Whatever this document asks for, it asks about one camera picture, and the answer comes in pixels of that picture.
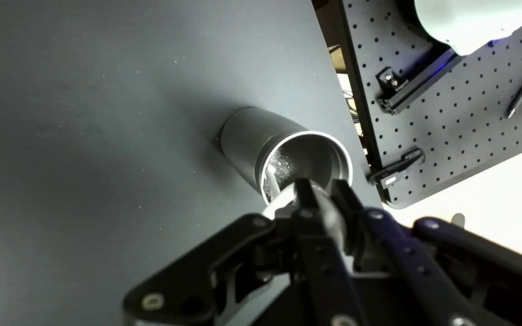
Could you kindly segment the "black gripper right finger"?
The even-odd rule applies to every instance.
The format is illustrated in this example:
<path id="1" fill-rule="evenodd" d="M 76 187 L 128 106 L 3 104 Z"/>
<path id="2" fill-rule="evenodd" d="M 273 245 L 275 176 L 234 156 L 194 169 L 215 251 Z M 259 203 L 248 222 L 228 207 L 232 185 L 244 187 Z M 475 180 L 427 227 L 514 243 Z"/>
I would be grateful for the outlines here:
<path id="1" fill-rule="evenodd" d="M 386 276 L 366 281 L 369 321 L 485 326 L 433 256 L 388 213 L 364 209 L 346 182 L 335 182 L 330 198 L 344 220 L 344 252 L 353 258 L 353 270 Z"/>

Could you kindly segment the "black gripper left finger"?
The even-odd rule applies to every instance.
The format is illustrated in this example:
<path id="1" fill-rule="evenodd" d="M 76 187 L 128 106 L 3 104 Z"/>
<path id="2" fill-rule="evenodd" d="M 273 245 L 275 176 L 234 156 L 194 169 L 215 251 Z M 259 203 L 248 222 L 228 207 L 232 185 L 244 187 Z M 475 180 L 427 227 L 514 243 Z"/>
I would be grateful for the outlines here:
<path id="1" fill-rule="evenodd" d="M 304 285 L 304 299 L 313 323 L 317 326 L 368 326 L 340 256 L 346 227 L 339 209 L 308 180 L 297 180 L 293 194 L 295 276 Z"/>

